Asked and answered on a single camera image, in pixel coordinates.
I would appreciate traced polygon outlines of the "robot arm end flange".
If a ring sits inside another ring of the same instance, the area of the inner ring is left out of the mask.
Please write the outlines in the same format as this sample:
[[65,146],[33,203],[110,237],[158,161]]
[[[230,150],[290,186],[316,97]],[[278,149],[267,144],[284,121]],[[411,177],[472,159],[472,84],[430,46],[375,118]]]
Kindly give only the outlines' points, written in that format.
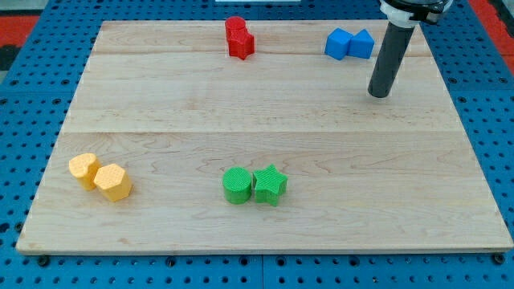
[[434,25],[453,4],[453,0],[380,0],[380,11],[395,26],[414,28],[420,22]]

